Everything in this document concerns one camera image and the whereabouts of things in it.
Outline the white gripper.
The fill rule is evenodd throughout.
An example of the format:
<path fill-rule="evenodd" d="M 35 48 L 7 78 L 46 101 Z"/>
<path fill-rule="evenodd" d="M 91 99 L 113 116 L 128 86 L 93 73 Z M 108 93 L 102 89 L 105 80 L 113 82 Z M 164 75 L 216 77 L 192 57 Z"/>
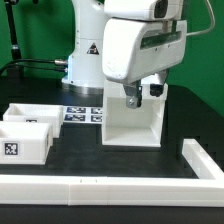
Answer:
<path fill-rule="evenodd" d="M 116 18 L 107 22 L 103 37 L 102 69 L 108 80 L 129 84 L 124 85 L 128 108 L 137 109 L 142 104 L 142 78 L 173 67 L 183 60 L 186 32 L 185 20 L 177 22 L 175 32 L 168 33 L 164 32 L 162 22 Z M 150 85 L 151 96 L 160 97 L 163 90 L 163 85 Z"/>

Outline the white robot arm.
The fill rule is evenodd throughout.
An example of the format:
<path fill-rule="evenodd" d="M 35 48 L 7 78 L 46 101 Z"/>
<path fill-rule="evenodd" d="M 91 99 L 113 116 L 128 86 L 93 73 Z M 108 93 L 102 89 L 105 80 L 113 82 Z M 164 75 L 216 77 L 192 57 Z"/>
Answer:
<path fill-rule="evenodd" d="M 164 92 L 169 69 L 184 57 L 187 21 L 184 0 L 72 0 L 75 49 L 62 85 L 101 94 L 103 82 L 123 86 L 126 105 L 141 106 L 148 77 L 154 97 Z"/>

